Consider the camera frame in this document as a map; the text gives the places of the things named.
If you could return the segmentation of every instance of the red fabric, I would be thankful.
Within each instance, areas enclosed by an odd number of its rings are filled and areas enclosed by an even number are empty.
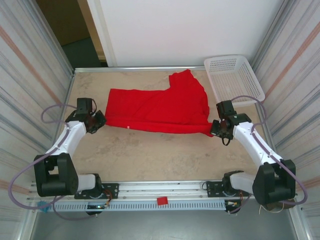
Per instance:
[[[106,124],[148,132],[210,135],[208,97],[191,71],[169,76],[167,90],[111,89]]]
[[[162,197],[158,197],[156,199],[156,203],[161,206],[161,205],[167,205],[169,202],[168,202],[168,198],[166,196],[162,196]]]

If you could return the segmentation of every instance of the robotic arm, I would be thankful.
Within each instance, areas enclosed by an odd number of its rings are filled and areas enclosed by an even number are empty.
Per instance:
[[[72,156],[86,133],[94,134],[106,124],[102,112],[93,110],[91,98],[78,98],[77,107],[65,120],[65,126],[55,144],[46,152],[58,148],[52,155],[34,165],[36,188],[39,196],[65,196],[91,190],[99,195],[102,184],[98,174],[78,175],[72,163]],[[57,168],[57,174],[51,174]]]
[[[225,146],[233,138],[240,141],[258,168],[256,176],[243,171],[225,173],[222,179],[225,191],[230,195],[234,190],[246,191],[253,194],[261,205],[294,198],[295,180],[271,158],[271,155],[281,161],[294,175],[295,164],[291,160],[283,160],[276,154],[256,130],[252,132],[251,119],[245,113],[237,114],[230,100],[222,101],[216,107],[220,120],[213,121],[211,134],[221,138]]]

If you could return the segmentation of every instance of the red tag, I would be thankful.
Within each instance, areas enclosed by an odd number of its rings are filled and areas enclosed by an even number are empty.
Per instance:
[[[168,198],[166,196],[163,197],[158,197],[156,199],[156,202],[158,203],[158,205],[167,205],[168,204]]]

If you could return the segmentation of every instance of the beige tabletop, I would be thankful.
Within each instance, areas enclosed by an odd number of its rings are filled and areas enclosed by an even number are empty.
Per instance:
[[[84,72],[75,75],[69,104],[93,98],[106,111],[109,91],[165,90],[173,71]],[[209,121],[218,119],[216,100],[206,71],[192,71],[204,87],[210,106]],[[253,123],[259,121],[254,105],[236,109]],[[234,170],[255,174],[256,166],[243,146],[232,140],[223,146],[218,137],[201,133],[168,134],[104,126],[86,134],[72,158],[79,174],[98,173],[103,181],[215,180]]]

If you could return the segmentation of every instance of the white plastic basket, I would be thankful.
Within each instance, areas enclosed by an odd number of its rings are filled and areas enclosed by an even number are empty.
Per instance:
[[[265,94],[248,60],[241,55],[218,56],[204,61],[216,102],[231,100],[240,95],[255,97],[259,101]],[[244,107],[256,101],[241,97],[232,101],[234,107]]]

